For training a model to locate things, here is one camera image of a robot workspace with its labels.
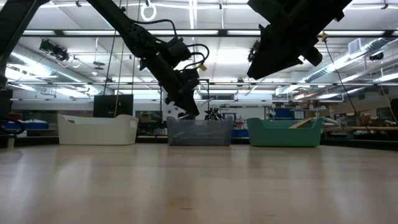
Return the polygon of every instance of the ceiling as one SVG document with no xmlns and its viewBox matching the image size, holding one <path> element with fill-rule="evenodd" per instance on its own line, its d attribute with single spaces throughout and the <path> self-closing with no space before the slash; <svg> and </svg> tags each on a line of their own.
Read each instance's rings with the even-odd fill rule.
<svg viewBox="0 0 398 224">
<path fill-rule="evenodd" d="M 245 4 L 247 0 L 223 0 L 224 9 L 218 8 L 219 0 L 197 0 L 197 10 L 189 9 L 190 1 L 194 0 L 173 0 L 155 1 L 158 4 L 155 19 L 171 19 L 177 29 L 257 29 L 258 24 L 266 26 L 267 21 L 259 14 L 248 8 Z M 80 1 L 82 7 L 75 6 L 75 1 L 54 0 L 39 9 L 37 14 L 28 26 L 28 29 L 112 29 L 112 27 L 85 1 Z M 130 4 L 127 9 L 128 16 L 137 19 L 139 1 L 122 1 L 122 5 Z M 354 0 L 353 5 L 345 10 L 345 17 L 340 22 L 331 22 L 326 29 L 396 29 L 398 27 L 398 0 L 388 0 L 391 8 L 382 10 L 375 8 L 383 3 L 381 0 Z M 146 9 L 146 16 L 150 16 L 150 9 Z M 171 29 L 168 23 L 153 24 L 145 26 L 148 29 Z M 49 39 L 53 43 L 68 49 L 68 53 L 80 59 L 81 64 L 78 68 L 72 66 L 68 69 L 73 70 L 96 82 L 105 80 L 106 72 L 109 68 L 109 77 L 116 81 L 118 76 L 122 77 L 122 82 L 132 80 L 132 74 L 136 77 L 135 82 L 150 82 L 153 76 L 149 71 L 139 71 L 137 64 L 130 59 L 130 51 L 126 46 L 123 47 L 123 40 L 115 38 L 114 49 L 112 50 L 113 38 L 100 37 L 98 39 L 98 50 L 96 52 L 96 39 L 93 37 L 68 38 L 68 37 L 22 37 L 19 44 L 37 54 L 43 55 L 39 50 L 42 39 Z M 348 49 L 348 43 L 355 38 L 330 38 L 328 46 L 332 56 L 341 54 Z M 210 49 L 210 56 L 206 61 L 207 70 L 201 71 L 201 78 L 208 78 L 214 81 L 236 81 L 238 78 L 249 80 L 246 72 L 249 68 L 247 61 L 249 49 L 257 37 L 187 37 L 186 44 L 201 43 Z M 326 48 L 319 42 L 316 47 L 324 55 L 324 60 L 328 60 Z M 94 61 L 103 62 L 103 71 L 94 70 Z M 262 79 L 262 82 L 298 82 L 308 75 L 309 71 L 314 70 L 308 62 L 288 68 Z M 342 73 L 350 75 L 360 70 L 364 70 L 364 63 L 358 62 L 355 66 L 350 65 L 342 70 Z M 155 88 L 155 86 L 137 86 L 137 88 Z M 259 89 L 275 89 L 276 86 L 260 86 Z"/>
</svg>

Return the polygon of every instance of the green bin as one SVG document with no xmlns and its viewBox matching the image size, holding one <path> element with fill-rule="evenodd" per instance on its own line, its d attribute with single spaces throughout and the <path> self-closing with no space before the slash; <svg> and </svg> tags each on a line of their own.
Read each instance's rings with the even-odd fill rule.
<svg viewBox="0 0 398 224">
<path fill-rule="evenodd" d="M 289 129 L 300 121 L 262 121 L 248 119 L 249 140 L 253 146 L 316 147 L 320 143 L 323 118 L 313 119 L 303 126 Z"/>
</svg>

